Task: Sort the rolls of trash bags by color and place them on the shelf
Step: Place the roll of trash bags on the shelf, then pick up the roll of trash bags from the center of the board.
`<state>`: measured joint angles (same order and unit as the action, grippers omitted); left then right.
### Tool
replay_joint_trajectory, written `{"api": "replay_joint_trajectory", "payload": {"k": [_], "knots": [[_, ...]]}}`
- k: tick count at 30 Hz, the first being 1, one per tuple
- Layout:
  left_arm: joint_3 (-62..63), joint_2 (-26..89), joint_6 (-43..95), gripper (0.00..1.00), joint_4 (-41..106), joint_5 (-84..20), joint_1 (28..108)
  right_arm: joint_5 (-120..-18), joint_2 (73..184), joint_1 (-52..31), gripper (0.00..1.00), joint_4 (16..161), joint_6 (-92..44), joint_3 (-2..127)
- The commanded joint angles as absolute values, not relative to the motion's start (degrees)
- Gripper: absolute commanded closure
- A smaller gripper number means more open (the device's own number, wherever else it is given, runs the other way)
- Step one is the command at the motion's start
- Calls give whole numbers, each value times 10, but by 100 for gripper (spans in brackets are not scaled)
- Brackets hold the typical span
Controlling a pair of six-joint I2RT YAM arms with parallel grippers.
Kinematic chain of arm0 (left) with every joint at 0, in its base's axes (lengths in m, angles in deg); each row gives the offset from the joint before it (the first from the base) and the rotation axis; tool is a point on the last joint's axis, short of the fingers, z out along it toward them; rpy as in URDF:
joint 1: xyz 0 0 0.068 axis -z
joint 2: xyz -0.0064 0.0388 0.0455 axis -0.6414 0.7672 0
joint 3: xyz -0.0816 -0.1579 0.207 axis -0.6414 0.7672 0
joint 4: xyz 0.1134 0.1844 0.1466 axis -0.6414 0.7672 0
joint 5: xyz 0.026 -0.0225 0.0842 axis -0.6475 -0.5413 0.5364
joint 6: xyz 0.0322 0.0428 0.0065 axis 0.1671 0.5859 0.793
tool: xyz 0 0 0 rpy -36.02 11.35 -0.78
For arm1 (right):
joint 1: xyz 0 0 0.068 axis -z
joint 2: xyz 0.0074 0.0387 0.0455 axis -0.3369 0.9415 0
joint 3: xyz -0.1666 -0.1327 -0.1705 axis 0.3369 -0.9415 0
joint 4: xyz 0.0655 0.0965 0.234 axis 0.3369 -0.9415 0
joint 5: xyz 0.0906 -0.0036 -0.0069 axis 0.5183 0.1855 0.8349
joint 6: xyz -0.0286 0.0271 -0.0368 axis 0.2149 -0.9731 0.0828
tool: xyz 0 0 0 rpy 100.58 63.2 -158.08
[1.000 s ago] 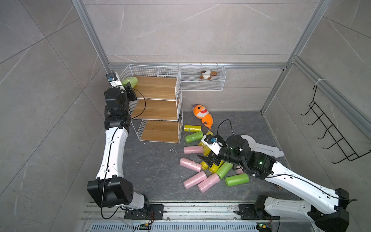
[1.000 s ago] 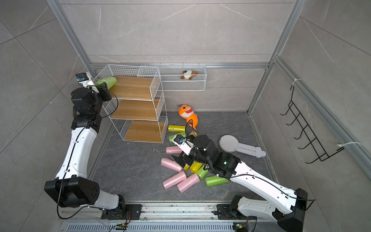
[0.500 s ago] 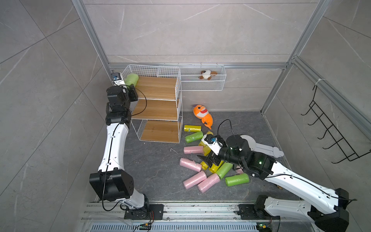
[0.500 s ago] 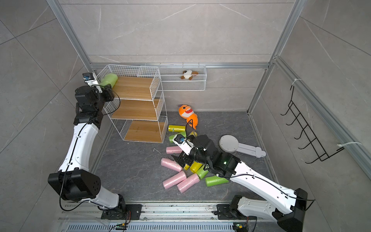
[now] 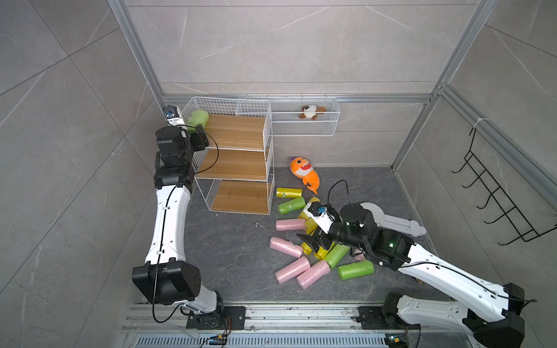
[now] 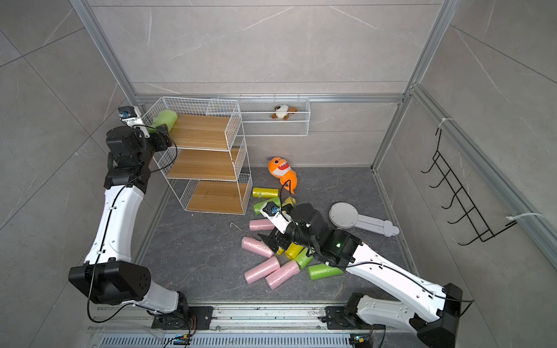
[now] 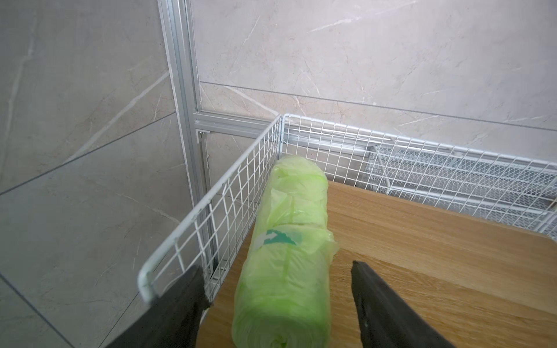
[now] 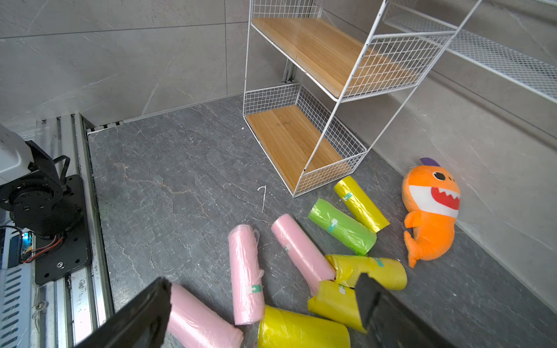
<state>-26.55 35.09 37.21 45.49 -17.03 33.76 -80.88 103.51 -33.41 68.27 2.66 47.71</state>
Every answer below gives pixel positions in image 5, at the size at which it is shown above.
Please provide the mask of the green roll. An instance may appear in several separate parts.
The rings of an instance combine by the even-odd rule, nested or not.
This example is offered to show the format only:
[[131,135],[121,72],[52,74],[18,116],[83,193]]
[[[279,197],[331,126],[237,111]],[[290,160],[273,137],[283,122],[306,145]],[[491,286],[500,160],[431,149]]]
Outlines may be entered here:
[[210,118],[210,115],[205,110],[194,110],[191,115],[189,116],[187,122],[187,130],[190,133],[196,133],[196,127],[201,126],[203,129],[206,128],[207,122]]
[[337,271],[342,280],[349,280],[375,274],[374,264],[368,260],[341,265],[338,267]]
[[301,210],[306,206],[305,199],[303,197],[297,197],[287,202],[283,202],[278,205],[278,211],[281,215],[292,213],[297,210]]
[[331,269],[336,268],[342,258],[350,251],[350,247],[343,244],[336,244],[326,255],[324,260]]

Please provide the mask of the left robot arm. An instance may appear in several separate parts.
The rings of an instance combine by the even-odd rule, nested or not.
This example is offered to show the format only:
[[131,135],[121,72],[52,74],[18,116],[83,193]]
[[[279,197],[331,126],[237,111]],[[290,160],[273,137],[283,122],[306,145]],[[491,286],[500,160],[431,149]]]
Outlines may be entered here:
[[222,298],[202,285],[200,269],[186,261],[184,234],[194,154],[213,140],[202,125],[165,126],[156,133],[154,184],[157,214],[149,252],[131,279],[151,305],[172,305],[198,316],[223,317]]

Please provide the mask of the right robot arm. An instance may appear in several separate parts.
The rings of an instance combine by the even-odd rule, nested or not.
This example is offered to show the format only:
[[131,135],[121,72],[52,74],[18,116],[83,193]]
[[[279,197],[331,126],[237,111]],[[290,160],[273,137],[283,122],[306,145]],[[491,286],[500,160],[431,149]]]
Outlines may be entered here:
[[300,238],[312,250],[331,243],[362,252],[381,267],[411,276],[448,295],[448,301],[422,300],[392,292],[381,307],[360,307],[363,329],[421,329],[433,326],[469,335],[483,347],[520,347],[529,300],[516,284],[500,285],[476,277],[425,249],[416,237],[426,229],[415,220],[386,215],[376,204],[311,202],[304,213],[317,224],[313,235]]

